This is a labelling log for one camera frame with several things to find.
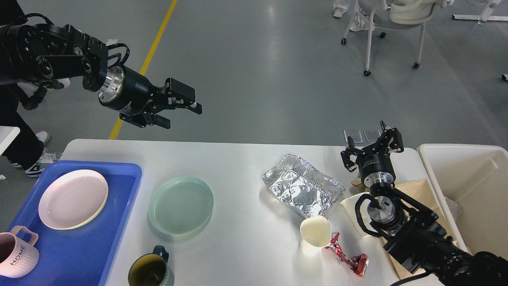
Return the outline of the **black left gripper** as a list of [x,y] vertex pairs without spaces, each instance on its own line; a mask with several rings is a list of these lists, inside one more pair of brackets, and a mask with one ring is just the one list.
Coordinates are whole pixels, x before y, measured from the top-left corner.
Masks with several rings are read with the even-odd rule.
[[167,78],[164,86],[158,88],[145,76],[125,66],[108,69],[98,91],[98,99],[102,106],[120,112],[122,121],[139,128],[160,126],[170,129],[170,120],[155,114],[164,109],[185,108],[202,114],[202,106],[196,101],[193,87]]

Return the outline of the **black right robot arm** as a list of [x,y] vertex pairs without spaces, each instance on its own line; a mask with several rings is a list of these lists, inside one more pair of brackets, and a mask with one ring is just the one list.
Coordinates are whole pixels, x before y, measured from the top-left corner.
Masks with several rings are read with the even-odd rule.
[[369,189],[354,205],[359,227],[386,239],[383,248],[412,274],[395,285],[433,274],[446,286],[506,286],[506,259],[487,251],[470,255],[461,250],[437,222],[437,213],[395,187],[390,155],[404,151],[403,141],[398,129],[383,121],[380,125],[382,134],[362,149],[348,136],[341,158],[349,172],[359,171]]

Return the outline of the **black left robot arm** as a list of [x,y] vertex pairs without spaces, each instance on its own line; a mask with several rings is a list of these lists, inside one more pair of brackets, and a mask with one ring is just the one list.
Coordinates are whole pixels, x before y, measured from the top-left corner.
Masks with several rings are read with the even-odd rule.
[[9,23],[1,26],[1,84],[43,83],[82,77],[82,86],[98,93],[104,107],[119,112],[122,121],[140,128],[171,127],[160,116],[166,109],[184,108],[202,114],[194,88],[167,78],[161,87],[125,65],[129,47],[106,43],[67,24]]

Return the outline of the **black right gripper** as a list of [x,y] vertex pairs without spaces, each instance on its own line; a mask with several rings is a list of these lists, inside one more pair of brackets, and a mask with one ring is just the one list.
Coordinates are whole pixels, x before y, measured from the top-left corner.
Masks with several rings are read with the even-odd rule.
[[349,172],[358,168],[361,182],[367,188],[375,183],[394,183],[396,174],[390,154],[404,151],[403,139],[399,130],[388,127],[384,121],[380,121],[380,125],[383,132],[372,145],[371,150],[356,148],[354,139],[348,136],[348,145],[344,151],[341,151],[344,167]]

